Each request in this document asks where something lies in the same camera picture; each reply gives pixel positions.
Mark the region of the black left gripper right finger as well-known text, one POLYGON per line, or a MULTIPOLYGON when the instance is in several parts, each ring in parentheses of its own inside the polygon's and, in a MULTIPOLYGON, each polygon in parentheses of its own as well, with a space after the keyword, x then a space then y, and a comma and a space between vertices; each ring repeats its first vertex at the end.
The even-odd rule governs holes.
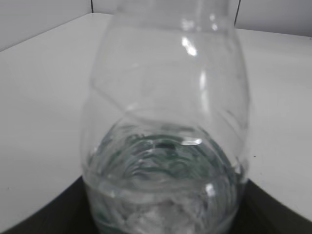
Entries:
POLYGON ((248 181, 231 234, 310 234, 312 222, 248 181))

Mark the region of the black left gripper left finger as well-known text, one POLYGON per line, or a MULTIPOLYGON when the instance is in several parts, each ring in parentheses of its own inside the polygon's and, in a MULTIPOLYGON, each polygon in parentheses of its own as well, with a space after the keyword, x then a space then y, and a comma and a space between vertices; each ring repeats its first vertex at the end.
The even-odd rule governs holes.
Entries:
POLYGON ((96 234, 98 232, 79 177, 48 205, 4 234, 96 234))

